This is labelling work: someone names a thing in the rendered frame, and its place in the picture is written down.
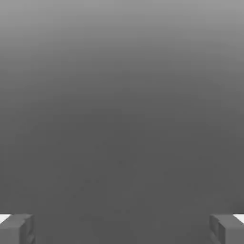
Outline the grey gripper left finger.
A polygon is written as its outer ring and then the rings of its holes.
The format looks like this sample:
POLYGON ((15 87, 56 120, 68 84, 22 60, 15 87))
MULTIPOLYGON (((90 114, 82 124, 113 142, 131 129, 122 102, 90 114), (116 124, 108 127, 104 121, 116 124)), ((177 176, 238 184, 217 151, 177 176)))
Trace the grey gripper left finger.
POLYGON ((36 244, 32 214, 0 214, 0 244, 36 244))

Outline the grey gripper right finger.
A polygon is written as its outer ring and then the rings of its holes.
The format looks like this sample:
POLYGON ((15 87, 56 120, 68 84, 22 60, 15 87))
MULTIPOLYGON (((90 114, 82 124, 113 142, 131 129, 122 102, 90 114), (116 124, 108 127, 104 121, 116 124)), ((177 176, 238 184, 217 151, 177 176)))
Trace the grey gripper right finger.
POLYGON ((211 244, 244 244, 244 214, 209 216, 211 244))

